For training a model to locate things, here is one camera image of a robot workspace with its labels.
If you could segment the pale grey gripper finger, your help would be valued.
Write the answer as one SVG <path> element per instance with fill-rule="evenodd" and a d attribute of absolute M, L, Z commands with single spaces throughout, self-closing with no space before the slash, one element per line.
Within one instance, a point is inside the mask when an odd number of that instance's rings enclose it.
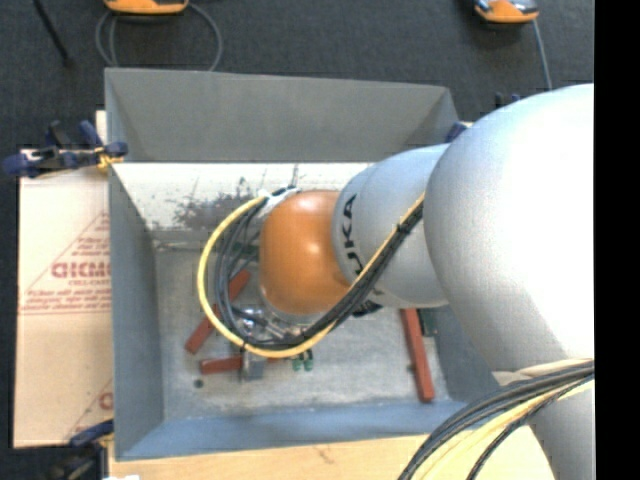
<path fill-rule="evenodd" d="M 262 379 L 264 376 L 265 366 L 265 357 L 244 351 L 241 354 L 241 380 L 257 381 Z"/>

